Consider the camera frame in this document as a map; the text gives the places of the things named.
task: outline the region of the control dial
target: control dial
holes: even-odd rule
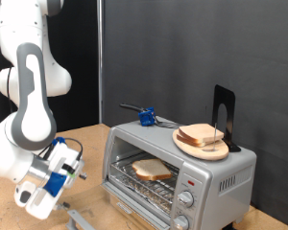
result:
[[[179,216],[174,218],[174,230],[188,230],[189,229],[189,221],[184,216]]]
[[[189,208],[192,206],[194,199],[191,193],[189,192],[182,192],[178,195],[178,201],[182,204],[185,208]]]

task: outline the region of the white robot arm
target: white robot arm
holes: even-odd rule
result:
[[[82,152],[54,140],[57,126],[47,94],[68,92],[71,79],[53,59],[46,15],[60,12],[63,0],[1,0],[0,46],[14,66],[9,91],[18,111],[0,124],[0,176],[16,183],[15,202],[38,219],[47,219],[64,189],[84,166]],[[7,70],[0,91],[7,95]],[[43,158],[33,154],[42,152]]]

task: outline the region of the black backdrop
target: black backdrop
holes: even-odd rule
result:
[[[98,124],[97,3],[67,0],[57,16],[48,18],[51,52],[72,77],[67,95],[49,98],[58,131]],[[0,71],[10,67],[0,52]],[[0,93],[0,122],[10,114]]]
[[[137,120],[121,102],[211,123],[215,84],[234,91],[252,202],[288,224],[288,0],[105,0],[105,14],[104,123]]]

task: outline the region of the bread slice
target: bread slice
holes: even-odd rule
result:
[[[202,143],[192,142],[189,139],[186,139],[183,136],[181,136],[179,133],[177,134],[177,139],[180,140],[181,142],[185,143],[185,144],[188,144],[188,145],[194,146],[194,147],[204,147],[206,145],[211,144],[211,142],[202,142]]]
[[[214,131],[214,127],[210,126],[209,124],[195,124],[191,126],[180,127],[180,135],[196,144],[213,142]],[[224,133],[220,130],[217,130],[215,140],[221,140],[223,137]]]
[[[137,178],[141,180],[159,180],[172,177],[172,173],[159,159],[140,160],[132,163]]]

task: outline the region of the black stand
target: black stand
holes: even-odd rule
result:
[[[230,223],[228,226],[226,226],[226,227],[223,228],[222,230],[236,230],[236,229],[233,228],[232,223]]]
[[[216,85],[214,88],[214,102],[213,102],[213,112],[212,112],[212,126],[218,122],[219,107],[221,104],[227,109],[228,118],[227,118],[227,130],[224,136],[224,142],[228,145],[229,152],[241,151],[239,147],[232,143],[232,127],[233,127],[233,115],[234,115],[234,105],[236,97],[234,93],[230,90]]]

